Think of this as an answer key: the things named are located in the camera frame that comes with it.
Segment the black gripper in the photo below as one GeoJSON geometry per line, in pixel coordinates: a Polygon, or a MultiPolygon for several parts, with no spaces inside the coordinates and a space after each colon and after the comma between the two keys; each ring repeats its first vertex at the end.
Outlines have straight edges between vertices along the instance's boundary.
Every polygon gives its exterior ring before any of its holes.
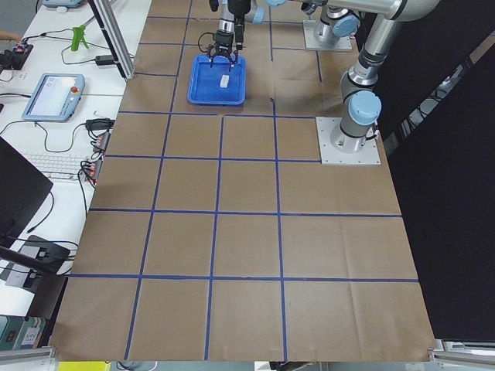
{"type": "Polygon", "coordinates": [[[244,15],[234,16],[234,38],[236,50],[242,50],[244,47],[244,15]]]}
{"type": "Polygon", "coordinates": [[[216,31],[213,34],[213,43],[207,47],[207,57],[210,59],[210,68],[213,68],[216,57],[221,56],[229,61],[229,70],[237,64],[237,51],[233,51],[234,34],[225,31],[216,31]]]}

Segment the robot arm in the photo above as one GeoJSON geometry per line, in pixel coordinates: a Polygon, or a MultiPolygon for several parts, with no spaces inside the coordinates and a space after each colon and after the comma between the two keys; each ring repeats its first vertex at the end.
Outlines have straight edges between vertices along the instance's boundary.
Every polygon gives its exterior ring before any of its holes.
{"type": "Polygon", "coordinates": [[[344,112],[340,124],[330,135],[332,146],[347,154],[362,149],[367,132],[376,124],[381,112],[381,100],[372,92],[378,81],[378,70],[387,58],[394,38],[403,22],[418,20],[429,14],[437,1],[304,1],[307,12],[313,5],[332,13],[347,11],[370,12],[377,15],[357,62],[342,76],[340,88],[344,112]]]}
{"type": "Polygon", "coordinates": [[[245,22],[262,23],[265,10],[256,1],[209,0],[210,10],[220,10],[220,21],[217,31],[213,33],[213,43],[207,47],[205,54],[210,60],[210,66],[217,57],[227,59],[229,69],[239,60],[239,52],[244,49],[245,22]]]}

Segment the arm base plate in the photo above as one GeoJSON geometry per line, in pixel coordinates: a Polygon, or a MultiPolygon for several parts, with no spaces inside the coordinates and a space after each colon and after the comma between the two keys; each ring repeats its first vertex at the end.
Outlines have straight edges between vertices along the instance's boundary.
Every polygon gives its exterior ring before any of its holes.
{"type": "Polygon", "coordinates": [[[323,165],[379,165],[377,139],[370,128],[362,138],[346,136],[340,117],[316,117],[320,161],[323,165]]]}
{"type": "Polygon", "coordinates": [[[350,52],[353,49],[349,36],[335,36],[331,26],[319,20],[304,20],[302,27],[307,50],[350,52]]]}

